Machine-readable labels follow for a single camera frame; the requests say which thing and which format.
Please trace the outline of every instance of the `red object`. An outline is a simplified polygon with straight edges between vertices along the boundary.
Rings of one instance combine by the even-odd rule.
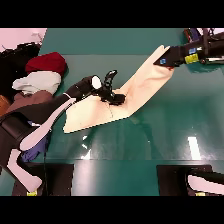
[[[64,75],[66,69],[65,59],[57,52],[44,54],[32,58],[26,64],[26,72],[30,74],[36,71],[52,71],[57,72],[61,76]]]

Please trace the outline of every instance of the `yellow label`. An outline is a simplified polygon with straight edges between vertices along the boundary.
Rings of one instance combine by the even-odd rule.
[[[27,196],[37,196],[37,191],[27,192]]]
[[[195,194],[196,194],[196,196],[205,196],[205,193],[204,192],[197,192]]]
[[[192,55],[186,56],[185,61],[187,64],[199,61],[198,54],[192,54]]]

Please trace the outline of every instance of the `cream cloth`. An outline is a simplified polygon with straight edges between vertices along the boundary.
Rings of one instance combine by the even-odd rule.
[[[174,69],[153,65],[168,49],[158,47],[120,89],[114,90],[126,95],[124,104],[113,106],[98,96],[89,96],[71,106],[66,111],[64,133],[127,118],[136,112],[172,77]]]

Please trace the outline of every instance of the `green table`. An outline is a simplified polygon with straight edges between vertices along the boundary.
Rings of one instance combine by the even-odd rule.
[[[159,45],[183,44],[182,32],[179,28],[48,29],[40,54],[57,51],[67,61],[69,69],[56,95],[85,76],[104,78],[112,69],[118,70],[114,88],[119,88]],[[75,163],[73,195],[82,194],[76,186],[91,185],[97,187],[90,195],[157,195],[155,167],[169,162],[210,163],[214,170],[219,167],[215,171],[224,173],[220,165],[224,159],[223,101],[223,68],[200,63],[182,65],[128,119],[64,134],[63,114],[54,125],[47,162]],[[203,161],[191,161],[195,156],[188,137],[197,140]],[[91,161],[80,160],[89,151]],[[43,162],[42,155],[35,162]],[[88,164],[92,168],[84,181],[77,167],[82,173]],[[141,184],[130,188],[138,178]],[[115,180],[121,179],[124,181],[116,184]]]

